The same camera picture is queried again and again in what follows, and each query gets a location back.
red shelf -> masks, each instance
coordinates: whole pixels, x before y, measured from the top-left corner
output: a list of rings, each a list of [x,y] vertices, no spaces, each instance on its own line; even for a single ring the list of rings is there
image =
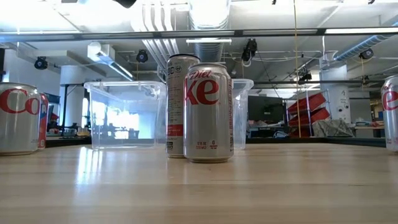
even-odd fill
[[[309,105],[310,105],[310,111],[313,111],[317,109],[322,103],[326,102],[325,97],[322,95],[322,93],[318,93],[312,96],[308,97]],[[307,111],[307,98],[302,98],[298,100],[298,107],[300,111]],[[290,106],[287,111],[289,114],[297,114],[297,102],[295,102],[292,106]]]
[[[318,120],[327,119],[330,116],[326,108],[316,109],[315,111],[312,111],[310,115],[311,115],[311,124],[313,124]],[[308,120],[308,113],[300,113],[300,125],[308,125],[309,123],[310,121]],[[295,116],[289,121],[289,126],[298,126],[298,125],[299,125],[299,119],[297,116]]]
[[[310,136],[311,136],[311,132],[310,132],[310,128],[309,128],[309,127],[307,127],[307,128],[301,128],[301,137],[302,137],[302,138],[309,138]],[[299,138],[299,137],[300,137],[300,135],[299,135],[299,129],[297,128],[295,131],[293,131],[293,132],[290,134],[290,137]]]

desk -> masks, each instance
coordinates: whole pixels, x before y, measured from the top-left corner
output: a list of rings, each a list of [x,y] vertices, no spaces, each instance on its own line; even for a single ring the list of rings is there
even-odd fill
[[[224,164],[88,147],[0,157],[0,223],[398,220],[398,157],[379,147],[248,145]]]
[[[248,138],[253,138],[252,136],[252,132],[258,132],[258,131],[272,131],[272,134],[269,136],[270,138],[272,138],[272,136],[274,135],[275,131],[284,131],[284,127],[281,126],[254,126],[254,127],[250,127],[249,129],[249,136]]]
[[[384,138],[384,126],[355,126],[353,129],[354,135],[358,138]]]

silver aluminum can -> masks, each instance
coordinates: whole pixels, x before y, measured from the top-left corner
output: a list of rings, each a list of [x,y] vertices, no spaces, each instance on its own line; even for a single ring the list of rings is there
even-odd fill
[[[0,83],[0,155],[36,151],[39,116],[40,94],[36,87]]]
[[[166,151],[170,158],[184,158],[183,153],[183,110],[184,79],[191,65],[200,63],[194,55],[177,54],[167,62],[167,142]]]
[[[398,152],[398,76],[386,78],[381,88],[387,149]]]
[[[192,162],[226,162],[234,154],[232,79],[226,67],[191,66],[184,97],[184,156]]]

pillar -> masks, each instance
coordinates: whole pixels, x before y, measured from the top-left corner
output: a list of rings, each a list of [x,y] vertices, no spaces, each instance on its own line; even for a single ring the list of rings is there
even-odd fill
[[[79,84],[85,81],[84,68],[74,65],[64,65],[61,67],[61,84]],[[68,87],[67,96],[67,110],[63,114],[63,102],[65,97],[65,87],[60,88],[60,126],[62,125],[63,116],[65,116],[65,126],[71,126],[73,123],[81,125],[81,118],[83,116],[83,99],[84,99],[84,87],[82,86],[70,86]]]
[[[320,60],[321,70],[319,78],[324,80],[347,80],[347,65],[325,63]],[[345,84],[321,84],[322,91],[330,106],[327,106],[332,119],[342,119],[345,123],[351,123],[351,106],[349,104],[348,86]]]

clear plastic bin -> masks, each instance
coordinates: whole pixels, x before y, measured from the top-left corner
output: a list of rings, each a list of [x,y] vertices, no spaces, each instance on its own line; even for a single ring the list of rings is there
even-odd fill
[[[254,82],[248,79],[233,79],[234,149],[244,149],[248,123],[248,96]]]
[[[93,149],[165,143],[166,86],[160,82],[88,82]]]

